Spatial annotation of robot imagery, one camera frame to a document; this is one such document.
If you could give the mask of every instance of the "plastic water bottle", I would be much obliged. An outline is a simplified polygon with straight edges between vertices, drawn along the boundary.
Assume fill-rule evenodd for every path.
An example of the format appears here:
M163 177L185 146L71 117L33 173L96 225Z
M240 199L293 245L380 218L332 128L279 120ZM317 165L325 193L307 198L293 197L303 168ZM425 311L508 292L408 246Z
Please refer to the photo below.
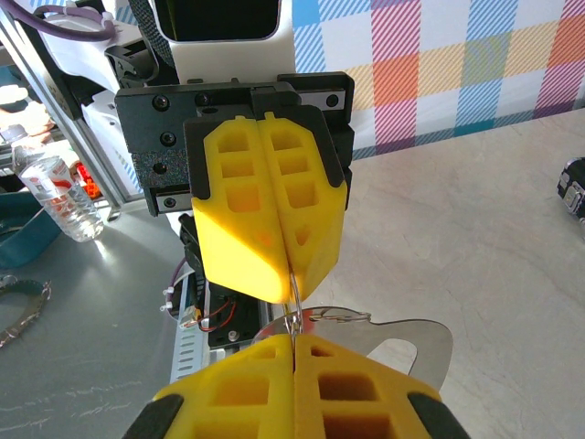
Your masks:
M103 221L90 197L57 155L13 144L13 170L63 232L77 242L97 237Z

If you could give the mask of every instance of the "plaid fabric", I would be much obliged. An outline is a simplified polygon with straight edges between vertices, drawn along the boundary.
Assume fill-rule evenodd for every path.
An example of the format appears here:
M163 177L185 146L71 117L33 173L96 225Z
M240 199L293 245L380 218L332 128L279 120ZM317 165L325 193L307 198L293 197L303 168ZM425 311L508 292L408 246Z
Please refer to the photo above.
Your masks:
M356 81L355 158L580 107L585 0L293 0L297 71Z

